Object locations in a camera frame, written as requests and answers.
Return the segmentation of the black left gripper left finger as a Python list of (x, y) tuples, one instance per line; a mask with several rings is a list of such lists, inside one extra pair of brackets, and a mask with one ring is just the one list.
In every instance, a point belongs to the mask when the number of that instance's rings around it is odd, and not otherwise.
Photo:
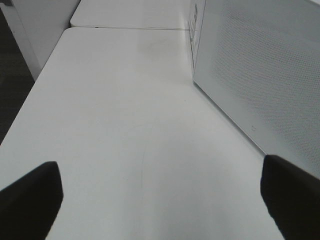
[(64, 198), (59, 166), (44, 162), (0, 191), (0, 238), (44, 240)]

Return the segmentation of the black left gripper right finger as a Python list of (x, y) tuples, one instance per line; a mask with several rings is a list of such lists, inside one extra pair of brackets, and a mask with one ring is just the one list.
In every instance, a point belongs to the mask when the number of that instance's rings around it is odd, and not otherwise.
[(320, 238), (320, 180), (278, 155), (263, 160), (260, 194), (286, 240)]

